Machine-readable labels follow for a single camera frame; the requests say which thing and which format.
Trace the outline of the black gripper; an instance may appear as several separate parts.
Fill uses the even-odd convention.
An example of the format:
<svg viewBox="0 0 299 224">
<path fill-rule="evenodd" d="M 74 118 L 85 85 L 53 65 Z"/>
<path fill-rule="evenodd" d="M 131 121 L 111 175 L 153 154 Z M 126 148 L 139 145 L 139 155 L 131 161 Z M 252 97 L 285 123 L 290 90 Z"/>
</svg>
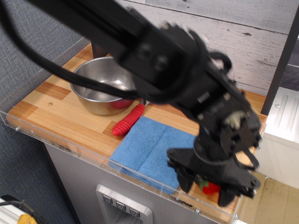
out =
<svg viewBox="0 0 299 224">
<path fill-rule="evenodd" d="M 201 177 L 221 187 L 220 207 L 228 206 L 240 195 L 253 198 L 260 181 L 249 172 L 250 167 L 238 162 L 236 153 L 243 151 L 254 167 L 259 165 L 249 148 L 258 146 L 260 128 L 260 121 L 242 121 L 238 130 L 223 125 L 218 133 L 201 127 L 193 148 L 169 149 L 168 164 L 175 169 L 181 190 L 188 193 Z"/>
</svg>

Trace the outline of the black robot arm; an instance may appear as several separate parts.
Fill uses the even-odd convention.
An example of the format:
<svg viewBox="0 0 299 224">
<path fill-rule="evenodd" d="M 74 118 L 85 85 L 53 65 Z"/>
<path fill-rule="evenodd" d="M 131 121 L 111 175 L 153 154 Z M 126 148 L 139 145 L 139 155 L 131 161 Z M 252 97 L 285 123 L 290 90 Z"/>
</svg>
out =
<svg viewBox="0 0 299 224">
<path fill-rule="evenodd" d="M 230 59 L 209 52 L 192 30 L 156 28 L 136 10 L 113 0 L 35 0 L 33 4 L 108 51 L 134 76 L 136 97 L 170 104 L 199 124 L 190 149 L 167 151 L 181 189 L 201 177 L 220 186 L 218 204 L 253 197 L 260 181 L 236 153 L 259 144 L 259 117 L 228 78 Z"/>
</svg>

